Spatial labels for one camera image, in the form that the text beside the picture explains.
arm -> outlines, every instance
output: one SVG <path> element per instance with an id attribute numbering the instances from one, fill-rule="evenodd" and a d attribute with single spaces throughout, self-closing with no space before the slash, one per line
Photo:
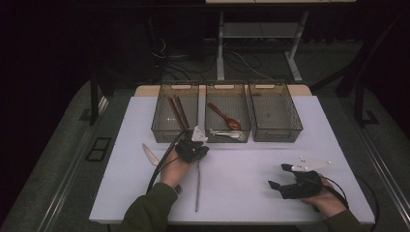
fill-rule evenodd
<path id="1" fill-rule="evenodd" d="M 182 161 L 173 150 L 165 165 L 160 182 L 148 194 L 139 196 L 130 205 L 120 225 L 120 232 L 154 232 L 166 229 L 168 214 L 178 198 L 174 188 L 184 179 L 193 163 Z"/>
<path id="2" fill-rule="evenodd" d="M 322 184 L 332 186 L 326 179 L 321 178 Z M 304 198 L 303 202 L 312 204 L 327 218 L 325 220 L 331 232 L 365 232 L 355 216 L 329 191 L 322 188 L 318 195 Z"/>

wrist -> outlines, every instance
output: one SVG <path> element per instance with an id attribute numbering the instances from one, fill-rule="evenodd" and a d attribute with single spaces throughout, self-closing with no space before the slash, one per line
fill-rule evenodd
<path id="1" fill-rule="evenodd" d="M 318 201 L 314 204 L 319 211 L 327 218 L 333 217 L 347 210 L 338 199 Z"/>

olive jacket sleeve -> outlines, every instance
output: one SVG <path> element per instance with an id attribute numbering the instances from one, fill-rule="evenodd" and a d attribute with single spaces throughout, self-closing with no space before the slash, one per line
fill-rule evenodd
<path id="1" fill-rule="evenodd" d="M 349 210 L 325 220 L 330 232 L 368 232 Z"/>
<path id="2" fill-rule="evenodd" d="M 178 195 L 173 188 L 156 183 L 146 195 L 139 196 L 128 208 L 119 232 L 162 232 Z M 331 232 L 365 232 L 353 214 L 346 210 L 325 220 Z"/>
<path id="3" fill-rule="evenodd" d="M 164 183 L 156 183 L 146 195 L 139 196 L 130 205 L 118 231 L 165 231 L 168 214 L 177 198 L 173 188 Z"/>

transparent storage bin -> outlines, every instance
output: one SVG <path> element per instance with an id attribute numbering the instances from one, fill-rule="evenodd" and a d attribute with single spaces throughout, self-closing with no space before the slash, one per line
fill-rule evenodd
<path id="1" fill-rule="evenodd" d="M 171 143 L 182 131 L 168 97 L 173 100 L 174 97 L 179 97 L 190 129 L 193 129 L 198 125 L 198 96 L 198 81 L 163 81 L 161 83 L 151 127 L 158 143 Z"/>
<path id="2" fill-rule="evenodd" d="M 303 126 L 285 81 L 250 80 L 249 98 L 253 141 L 296 141 Z"/>
<path id="3" fill-rule="evenodd" d="M 238 80 L 207 81 L 205 104 L 205 134 L 208 143 L 246 143 L 250 134 L 250 119 L 246 96 L 246 82 Z M 230 129 L 225 120 L 210 106 L 215 105 L 226 117 L 241 126 Z"/>

white tabletop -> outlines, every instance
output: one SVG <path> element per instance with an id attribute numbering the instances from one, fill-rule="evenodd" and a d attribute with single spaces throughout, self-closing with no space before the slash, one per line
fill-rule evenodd
<path id="1" fill-rule="evenodd" d="M 350 209 L 361 223 L 374 216 L 343 155 L 316 97 L 293 97 L 304 130 L 295 143 L 206 144 L 210 151 L 200 163 L 199 211 L 195 212 L 196 168 L 181 183 L 184 192 L 172 207 L 170 223 L 178 224 L 306 224 L 323 219 L 299 200 L 282 199 L 268 180 L 294 184 L 294 176 L 281 170 L 299 156 L 329 160 L 317 170 L 345 191 Z M 204 121 L 199 98 L 199 126 Z M 169 144 L 156 143 L 151 132 L 157 98 L 134 97 L 127 109 L 105 170 L 90 220 L 119 223 L 137 196 L 145 194 L 155 167 L 142 150 L 145 143 L 161 157 Z"/>

